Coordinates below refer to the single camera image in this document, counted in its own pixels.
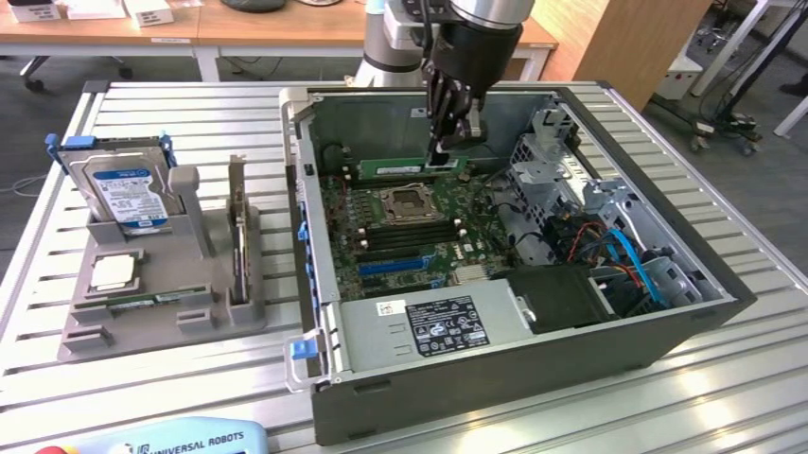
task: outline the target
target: aluminum table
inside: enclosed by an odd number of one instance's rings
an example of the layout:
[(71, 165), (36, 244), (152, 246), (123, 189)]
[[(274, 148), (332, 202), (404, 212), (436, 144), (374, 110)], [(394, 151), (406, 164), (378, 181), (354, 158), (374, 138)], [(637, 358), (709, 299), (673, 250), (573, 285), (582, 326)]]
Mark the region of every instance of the aluminum table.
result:
[[(617, 93), (586, 82), (567, 86), (742, 276), (757, 303), (645, 370), (350, 444), (315, 445), (310, 398), (288, 393), (283, 382), (282, 341), (300, 329), (283, 178), (287, 129), (278, 110), (283, 85), (290, 83), (113, 83), (104, 93), (81, 95), (65, 135), (167, 131), (176, 161), (199, 166), (205, 207), (223, 204), (228, 155), (245, 156), (247, 191), (262, 213), (270, 322), (240, 339), (59, 364), (87, 208), (53, 167), (0, 288), (0, 450), (30, 453), (56, 440), (181, 415), (255, 420), (272, 451), (299, 454), (808, 447), (805, 277)], [(582, 152), (598, 172), (613, 172), (586, 137)]]

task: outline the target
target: wooden table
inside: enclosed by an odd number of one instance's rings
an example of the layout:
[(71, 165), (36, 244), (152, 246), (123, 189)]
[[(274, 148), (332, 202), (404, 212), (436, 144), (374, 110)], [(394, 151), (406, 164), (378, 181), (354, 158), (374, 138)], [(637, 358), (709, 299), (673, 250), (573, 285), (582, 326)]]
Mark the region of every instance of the wooden table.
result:
[[(354, 0), (308, 7), (288, 0), (268, 14), (249, 14), (207, 0), (173, 10), (172, 24), (137, 28), (129, 19), (18, 24), (0, 1), (0, 55), (151, 56), (196, 58), (201, 80), (219, 81), (216, 58), (360, 57), (364, 8)], [(557, 42), (535, 21), (525, 22), (515, 59), (521, 80), (537, 80)]]
[[(364, 41), (364, 6), (343, 0), (327, 8), (288, 1), (270, 14), (249, 14), (209, 0), (201, 7), (196, 60), (201, 80), (219, 81), (216, 58), (239, 57), (360, 57)], [(533, 19), (514, 59), (525, 59), (519, 80), (538, 80), (555, 39)]]

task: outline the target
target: green circuit board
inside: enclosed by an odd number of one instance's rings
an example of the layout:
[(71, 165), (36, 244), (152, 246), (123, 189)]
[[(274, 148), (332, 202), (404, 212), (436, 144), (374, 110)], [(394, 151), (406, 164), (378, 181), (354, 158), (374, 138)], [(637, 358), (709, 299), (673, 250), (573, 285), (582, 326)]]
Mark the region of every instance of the green circuit board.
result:
[[(507, 233), (498, 215), (487, 211), (485, 202), (473, 203), (474, 198), (482, 200), (487, 194), (487, 188), (483, 187), (486, 178), (487, 175), (478, 175), (461, 181), (455, 174), (447, 174), (431, 178), (426, 183), (420, 180), (402, 184), (396, 179), (390, 186), (378, 184), (379, 179), (375, 179), (371, 188), (346, 185), (344, 189), (338, 178), (322, 180), (336, 282), (343, 301), (450, 286), (451, 272), (458, 267), (481, 265), (489, 274), (511, 268), (509, 263), (513, 259), (509, 256), (513, 252), (505, 246)], [(424, 269), (359, 276), (358, 257), (366, 253), (362, 246), (364, 236), (359, 229), (372, 230), (394, 225), (395, 219), (390, 218), (384, 207), (384, 195), (388, 196), (391, 190), (402, 193), (408, 189), (420, 191), (422, 195), (428, 194), (435, 221), (454, 223), (459, 219), (458, 230), (462, 228), (465, 234), (454, 241), (376, 251), (376, 255), (388, 256), (403, 249), (416, 248), (418, 256), (428, 257)], [(423, 228), (428, 220), (407, 225)], [(363, 261), (362, 264), (394, 261), (395, 258)]]

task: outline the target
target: warning label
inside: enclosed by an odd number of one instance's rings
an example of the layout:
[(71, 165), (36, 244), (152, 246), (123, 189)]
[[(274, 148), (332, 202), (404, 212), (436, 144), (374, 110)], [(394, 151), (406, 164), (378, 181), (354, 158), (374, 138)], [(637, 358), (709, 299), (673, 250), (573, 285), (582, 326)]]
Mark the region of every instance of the warning label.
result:
[(422, 357), (489, 344), (471, 296), (407, 306), (406, 317)]

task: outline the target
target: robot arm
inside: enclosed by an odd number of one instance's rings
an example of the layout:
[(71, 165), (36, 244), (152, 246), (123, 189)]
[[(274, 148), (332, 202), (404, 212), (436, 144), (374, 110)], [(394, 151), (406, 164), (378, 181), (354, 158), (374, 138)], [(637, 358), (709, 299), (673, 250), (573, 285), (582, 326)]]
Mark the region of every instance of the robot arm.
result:
[[(430, 118), (427, 164), (448, 151), (483, 142), (485, 95), (505, 74), (534, 0), (400, 0), (407, 16), (424, 24), (424, 76)], [(431, 38), (431, 25), (439, 25)]]

